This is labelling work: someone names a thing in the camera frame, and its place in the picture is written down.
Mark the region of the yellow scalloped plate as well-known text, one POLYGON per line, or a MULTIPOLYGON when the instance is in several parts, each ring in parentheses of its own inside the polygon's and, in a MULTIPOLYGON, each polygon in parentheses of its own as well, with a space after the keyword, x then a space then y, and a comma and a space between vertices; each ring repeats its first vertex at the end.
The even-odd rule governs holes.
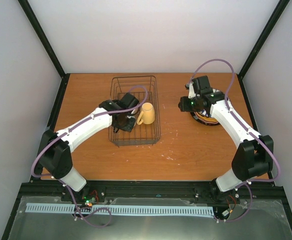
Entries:
POLYGON ((207 126, 217 126, 220 124, 215 118, 206 116, 205 114, 202 114, 201 112, 195 112, 193 117, 199 123, 207 125, 207 126))

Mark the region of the white blue striped plate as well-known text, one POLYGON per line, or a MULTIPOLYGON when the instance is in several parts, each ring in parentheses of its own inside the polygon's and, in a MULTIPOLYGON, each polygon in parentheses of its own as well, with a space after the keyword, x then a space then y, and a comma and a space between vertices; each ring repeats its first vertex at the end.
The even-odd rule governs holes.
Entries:
POLYGON ((219 91, 220 91, 220 90, 215 89, 215 88, 212 89, 212 92, 213 92, 213 93, 217 93, 217 92, 219 92, 219 91))

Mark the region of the yellow ceramic mug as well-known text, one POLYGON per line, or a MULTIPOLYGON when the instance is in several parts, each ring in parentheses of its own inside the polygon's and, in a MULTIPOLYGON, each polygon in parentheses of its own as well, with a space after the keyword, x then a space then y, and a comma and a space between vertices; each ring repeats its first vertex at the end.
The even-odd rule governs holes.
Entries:
POLYGON ((140 108, 140 113, 136 120, 136 124, 150 125, 155 121, 155 118, 156 114, 154 106, 149 102, 145 102, 140 108))

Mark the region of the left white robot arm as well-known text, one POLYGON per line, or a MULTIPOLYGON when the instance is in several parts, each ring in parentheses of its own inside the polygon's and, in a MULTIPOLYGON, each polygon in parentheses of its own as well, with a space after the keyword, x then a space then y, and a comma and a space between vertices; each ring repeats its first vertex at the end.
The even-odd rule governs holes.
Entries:
POLYGON ((121 99, 105 100, 88 116, 73 125, 53 132, 44 132, 37 162, 50 175, 72 189, 72 195, 78 201, 89 198, 90 188, 87 180, 75 169, 72 160, 73 151, 90 137, 110 126, 115 130, 131 132, 135 126, 134 114, 141 106, 140 101, 131 93, 121 99))

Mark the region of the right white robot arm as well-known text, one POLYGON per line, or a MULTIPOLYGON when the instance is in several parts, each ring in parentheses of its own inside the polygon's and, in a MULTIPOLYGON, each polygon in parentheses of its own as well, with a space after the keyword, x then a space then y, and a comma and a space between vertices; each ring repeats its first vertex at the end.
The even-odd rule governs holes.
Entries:
POLYGON ((180 98, 180 111, 190 113, 205 125, 221 125, 236 146, 230 170, 210 182, 214 201, 273 170, 273 139, 251 128, 233 108, 227 93, 212 88, 206 75, 192 79, 185 89, 188 95, 180 98))

